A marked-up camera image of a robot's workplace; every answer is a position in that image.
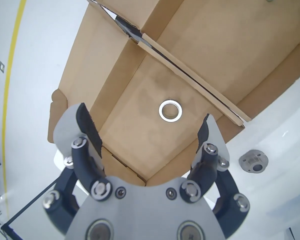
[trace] white surface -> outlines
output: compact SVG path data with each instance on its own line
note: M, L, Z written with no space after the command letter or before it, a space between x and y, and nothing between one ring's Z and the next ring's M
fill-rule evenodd
M250 201L237 237L270 237L300 221L300 79L227 143L231 172ZM247 173L238 159L250 149L269 158L264 172ZM216 201L216 186L206 194Z
M20 0L0 0L0 61L7 65ZM6 168L9 217L60 170L48 143L51 94L58 88L73 41L87 8L86 0L27 0L13 60L7 106ZM0 71L0 155L6 74ZM0 191L3 192L2 168ZM5 203L0 204L5 212Z

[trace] metal washer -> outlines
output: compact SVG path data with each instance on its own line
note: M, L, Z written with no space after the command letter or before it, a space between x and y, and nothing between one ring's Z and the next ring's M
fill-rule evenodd
M164 116L164 114L163 114L163 109L164 109L164 107L167 105L167 104L172 104L172 105L174 105L175 107L177 107L177 109L178 109L178 114L176 115L176 117L174 117L174 118L167 118L167 117L165 117ZM160 106L159 106L159 115L160 115L160 117L163 119L163 120L165 120L166 122L176 122L176 121L178 121L180 118L181 118L181 115L182 115L182 107L181 107L181 105L177 102L177 101L175 101L175 100L166 100L166 101L164 101L164 102L162 102L161 104L160 104Z

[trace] cardboard edge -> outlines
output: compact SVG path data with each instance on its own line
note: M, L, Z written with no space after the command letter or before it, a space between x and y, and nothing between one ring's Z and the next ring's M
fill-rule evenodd
M156 41L150 38L146 33L142 34L142 38L147 41L151 46L160 51L164 56L170 59L174 64L176 64L180 69L182 69L185 73L187 73L193 80L197 81L202 88L204 89L201 94L207 98L207 95L218 99L225 106L227 106L231 111L240 116L246 122L251 121L251 118L247 116L242 110L240 110L235 104L233 104L230 100L228 100L223 94L218 92L215 88L213 88L209 83L207 83L203 78L201 78L195 71L189 68L182 61L173 56L170 52L168 52L165 48L159 45Z
M129 167L118 161L104 146L101 148L102 163L107 176L119 177L133 185L145 186L145 182Z
M91 5L108 23L110 23L115 29L120 30L124 33L124 31L117 25L116 21L102 8L102 6L96 3L93 0L87 0L89 5Z
M255 89L238 103L238 107L250 111L252 118L255 118L299 78L300 43ZM226 143L244 129L234 125L225 115L220 117L216 123ZM146 186L160 185L184 175L190 170L197 148L198 139L196 138L166 166L148 179Z
M68 99L60 89L52 93L51 99L47 140L53 144L53 131L63 113L68 109Z
M201 95L203 95L211 104L213 104L222 114L226 115L234 124L238 126L242 126L244 122L227 106L225 106L219 99L213 97L208 91L206 91L203 87L201 87L197 82L188 77L185 73L179 70L176 66L171 64L168 60L166 60L159 53L154 51L152 48L148 47L142 41L139 41L138 46L144 49L147 53L149 53L156 60L161 62L167 68L169 68L173 73L175 73L180 78L184 79L189 85L191 85L194 89L196 89Z
M97 4L105 7L106 9L108 9L109 11L113 12L116 15L119 15L121 18L125 19L125 21L129 22L131 25L135 26L136 28L140 29L136 24L133 23L133 21L131 21L130 19L128 19L127 17L125 17L123 14L121 14L120 12L118 12L116 9L114 9L113 7L109 6L108 4L101 2L99 0L92 0L94 2L96 2Z

